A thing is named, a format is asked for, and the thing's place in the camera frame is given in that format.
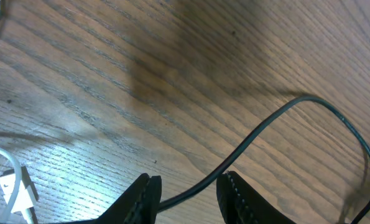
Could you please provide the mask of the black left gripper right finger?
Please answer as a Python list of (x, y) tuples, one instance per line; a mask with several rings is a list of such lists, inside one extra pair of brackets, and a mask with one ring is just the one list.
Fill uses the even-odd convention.
[(295, 224), (235, 171), (218, 176), (216, 196), (227, 224)]

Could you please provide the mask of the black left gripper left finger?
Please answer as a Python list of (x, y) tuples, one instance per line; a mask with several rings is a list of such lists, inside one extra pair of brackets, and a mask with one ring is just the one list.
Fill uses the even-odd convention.
[(70, 224), (154, 224), (161, 195), (161, 176), (143, 173), (98, 218)]

